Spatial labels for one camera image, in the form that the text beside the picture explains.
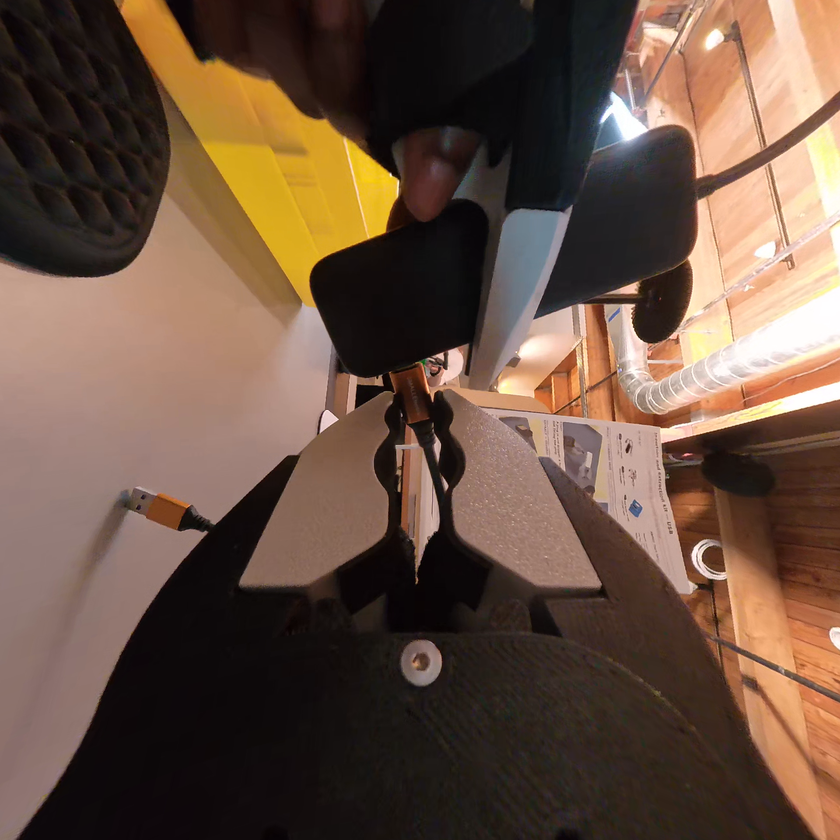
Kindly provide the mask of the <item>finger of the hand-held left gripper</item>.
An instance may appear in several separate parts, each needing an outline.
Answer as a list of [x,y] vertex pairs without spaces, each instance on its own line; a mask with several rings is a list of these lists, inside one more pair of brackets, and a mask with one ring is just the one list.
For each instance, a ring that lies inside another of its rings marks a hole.
[[507,210],[510,158],[491,167],[483,142],[458,186],[458,198],[480,207],[489,225],[467,373],[473,390],[488,390],[527,338],[572,213]]

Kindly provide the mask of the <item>printed instruction sheet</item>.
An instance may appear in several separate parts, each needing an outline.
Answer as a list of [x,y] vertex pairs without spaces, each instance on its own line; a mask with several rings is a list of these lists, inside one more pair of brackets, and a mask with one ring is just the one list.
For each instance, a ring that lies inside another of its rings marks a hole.
[[690,582],[666,489],[659,430],[648,425],[487,408],[561,467],[649,554],[681,595]]

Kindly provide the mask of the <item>silver air duct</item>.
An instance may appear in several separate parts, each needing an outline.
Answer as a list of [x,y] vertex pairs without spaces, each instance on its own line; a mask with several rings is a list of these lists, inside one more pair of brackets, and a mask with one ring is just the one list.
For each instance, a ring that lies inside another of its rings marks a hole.
[[606,325],[618,384],[637,410],[655,415],[836,350],[839,343],[838,310],[816,299],[657,381],[649,371],[647,346],[633,329],[630,307],[607,308]]

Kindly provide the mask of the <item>black usb hub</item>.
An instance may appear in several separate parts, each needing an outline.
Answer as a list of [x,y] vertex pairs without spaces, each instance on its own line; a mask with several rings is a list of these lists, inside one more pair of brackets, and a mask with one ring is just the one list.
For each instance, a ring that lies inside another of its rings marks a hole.
[[[666,125],[595,152],[572,206],[534,319],[654,277],[688,260],[697,241],[696,153]],[[489,225],[458,199],[321,259],[310,288],[349,373],[399,371],[476,334]]]

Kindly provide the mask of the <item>yellow plastic bin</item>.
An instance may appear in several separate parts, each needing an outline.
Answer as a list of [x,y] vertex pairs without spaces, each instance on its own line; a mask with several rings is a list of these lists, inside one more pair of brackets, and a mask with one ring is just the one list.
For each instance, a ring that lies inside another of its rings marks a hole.
[[323,257],[385,232],[394,176],[328,122],[309,119],[267,80],[195,58],[161,1],[122,15],[163,87],[301,302]]

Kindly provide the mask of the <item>black mouse pad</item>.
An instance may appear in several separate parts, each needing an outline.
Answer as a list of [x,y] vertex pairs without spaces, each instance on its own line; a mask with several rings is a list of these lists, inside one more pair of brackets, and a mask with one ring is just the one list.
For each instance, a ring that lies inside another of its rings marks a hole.
[[54,277],[124,270],[170,159],[160,93],[116,3],[1,2],[2,260]]

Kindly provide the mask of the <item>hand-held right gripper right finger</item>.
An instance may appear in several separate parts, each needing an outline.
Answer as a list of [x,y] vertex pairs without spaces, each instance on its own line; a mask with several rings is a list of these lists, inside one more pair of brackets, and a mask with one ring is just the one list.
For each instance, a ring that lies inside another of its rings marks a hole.
[[598,595],[602,581],[536,450],[453,390],[436,394],[454,595]]

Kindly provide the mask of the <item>black round ceiling disc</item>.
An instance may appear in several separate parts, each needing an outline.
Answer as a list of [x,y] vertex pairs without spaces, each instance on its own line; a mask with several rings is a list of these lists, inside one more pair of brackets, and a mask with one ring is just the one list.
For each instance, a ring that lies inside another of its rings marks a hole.
[[692,290],[693,273],[688,260],[642,280],[632,311],[636,336],[648,344],[668,340],[686,317]]
[[775,488],[772,468],[750,455],[717,451],[702,459],[700,472],[716,490],[746,498],[767,497]]

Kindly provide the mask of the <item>person's left hand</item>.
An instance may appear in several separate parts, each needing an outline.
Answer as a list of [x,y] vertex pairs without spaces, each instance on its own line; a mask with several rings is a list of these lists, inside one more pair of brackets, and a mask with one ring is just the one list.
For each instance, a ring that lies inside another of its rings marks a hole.
[[[367,151],[368,17],[359,1],[166,2],[194,55],[272,82],[304,116],[326,120]],[[454,196],[481,138],[421,129],[402,141],[400,195],[389,225],[436,217]]]

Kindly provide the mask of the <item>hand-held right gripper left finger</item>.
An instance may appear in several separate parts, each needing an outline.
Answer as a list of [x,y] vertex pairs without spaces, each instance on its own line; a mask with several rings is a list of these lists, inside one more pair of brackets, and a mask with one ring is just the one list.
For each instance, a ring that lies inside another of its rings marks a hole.
[[337,419],[301,452],[245,567],[242,589],[323,589],[392,530],[395,440],[385,392]]

